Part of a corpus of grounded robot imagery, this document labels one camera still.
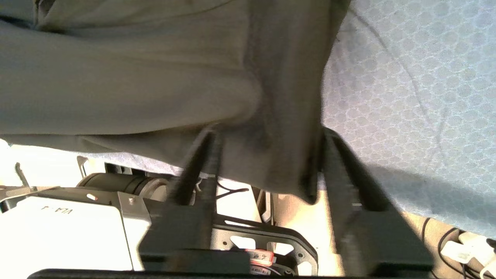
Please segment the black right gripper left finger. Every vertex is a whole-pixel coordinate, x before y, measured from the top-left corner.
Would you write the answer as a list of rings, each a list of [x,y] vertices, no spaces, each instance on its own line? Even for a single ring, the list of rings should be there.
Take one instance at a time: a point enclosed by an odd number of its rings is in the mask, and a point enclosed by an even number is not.
[[[250,273],[247,253],[211,249],[222,146],[222,137],[214,129],[201,132],[193,144],[186,166],[172,182],[166,201],[152,214],[139,245],[145,271]]]

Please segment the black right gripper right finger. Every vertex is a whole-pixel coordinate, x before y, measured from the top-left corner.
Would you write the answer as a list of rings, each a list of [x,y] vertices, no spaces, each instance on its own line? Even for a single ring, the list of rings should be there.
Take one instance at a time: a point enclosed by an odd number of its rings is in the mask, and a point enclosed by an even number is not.
[[[322,131],[321,172],[347,277],[427,277],[434,260],[347,143]]]

